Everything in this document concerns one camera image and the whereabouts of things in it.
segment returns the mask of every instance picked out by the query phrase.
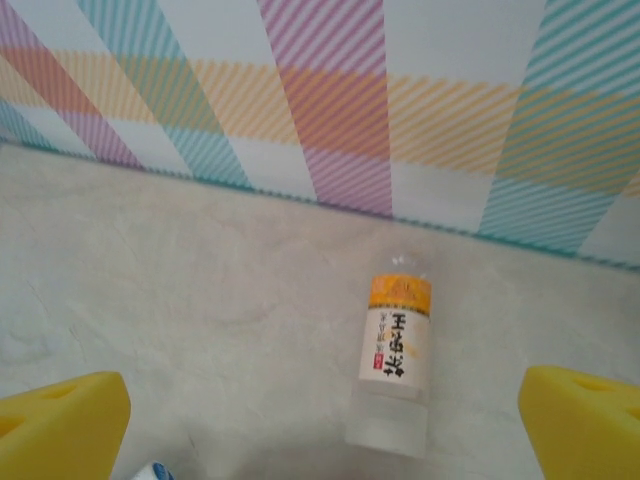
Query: colorful plaid wall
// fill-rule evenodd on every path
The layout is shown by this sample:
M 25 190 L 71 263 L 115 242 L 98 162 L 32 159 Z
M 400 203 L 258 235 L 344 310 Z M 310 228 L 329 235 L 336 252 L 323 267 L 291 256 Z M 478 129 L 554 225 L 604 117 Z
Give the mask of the colorful plaid wall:
M 640 0 L 0 0 L 0 137 L 640 268 Z

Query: bottle label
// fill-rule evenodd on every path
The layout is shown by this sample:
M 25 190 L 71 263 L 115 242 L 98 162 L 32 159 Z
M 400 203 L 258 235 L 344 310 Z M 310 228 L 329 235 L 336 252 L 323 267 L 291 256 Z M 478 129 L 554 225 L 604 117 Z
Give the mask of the bottle label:
M 431 284 L 410 275 L 373 279 L 360 358 L 361 380 L 426 389 Z

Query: floor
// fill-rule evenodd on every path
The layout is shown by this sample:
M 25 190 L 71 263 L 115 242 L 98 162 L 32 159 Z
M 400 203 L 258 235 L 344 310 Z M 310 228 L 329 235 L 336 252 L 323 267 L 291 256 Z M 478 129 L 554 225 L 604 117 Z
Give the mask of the floor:
M 539 479 L 529 365 L 640 383 L 640 275 L 461 236 L 4 146 L 0 249 L 0 396 L 120 371 L 114 479 Z M 423 462 L 343 441 L 391 251 L 433 260 Z

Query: plastic bottle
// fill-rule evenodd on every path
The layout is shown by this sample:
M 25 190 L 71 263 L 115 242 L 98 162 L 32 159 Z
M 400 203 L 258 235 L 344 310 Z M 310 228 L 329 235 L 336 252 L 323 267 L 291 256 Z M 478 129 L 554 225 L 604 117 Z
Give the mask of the plastic bottle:
M 431 283 L 400 254 L 373 278 L 360 371 L 347 416 L 353 445 L 423 458 L 427 442 Z
M 131 480 L 174 480 L 167 467 L 158 462 L 144 466 Z

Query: chinese characters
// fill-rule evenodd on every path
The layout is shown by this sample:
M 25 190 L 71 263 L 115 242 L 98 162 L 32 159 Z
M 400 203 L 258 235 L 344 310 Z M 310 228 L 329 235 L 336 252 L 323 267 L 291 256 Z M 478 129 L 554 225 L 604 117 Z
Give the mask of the chinese characters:
M 374 370 L 382 370 L 384 361 L 384 331 L 387 328 L 387 318 L 389 314 L 380 312 L 380 323 L 378 324 L 378 335 L 376 337 L 376 353 L 373 356 Z
M 397 375 L 399 378 L 404 375 L 404 369 L 402 368 L 402 363 L 404 361 L 404 343 L 403 343 L 403 332 L 405 324 L 407 323 L 407 318 L 404 313 L 393 313 L 391 315 L 393 318 L 393 324 L 391 326 L 391 341 L 389 342 L 389 350 L 391 350 L 391 354 L 384 362 L 387 368 L 383 370 L 383 373 L 387 375 Z

